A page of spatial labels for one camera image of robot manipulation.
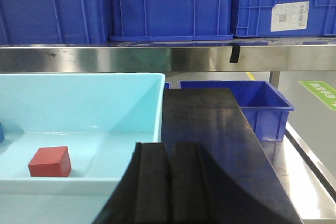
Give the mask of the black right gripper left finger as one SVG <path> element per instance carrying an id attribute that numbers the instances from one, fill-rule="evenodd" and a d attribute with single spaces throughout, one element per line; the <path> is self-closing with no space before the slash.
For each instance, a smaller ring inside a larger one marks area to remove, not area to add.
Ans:
<path id="1" fill-rule="evenodd" d="M 93 223 L 169 223 L 169 164 L 162 143 L 136 143 L 129 165 Z"/>

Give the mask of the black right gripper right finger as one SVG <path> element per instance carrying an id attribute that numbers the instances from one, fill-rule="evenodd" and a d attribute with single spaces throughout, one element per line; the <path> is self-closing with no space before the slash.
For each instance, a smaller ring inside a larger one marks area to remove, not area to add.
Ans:
<path id="1" fill-rule="evenodd" d="M 278 213 L 241 188 L 192 142 L 172 150 L 172 223 L 301 223 L 293 210 Z"/>

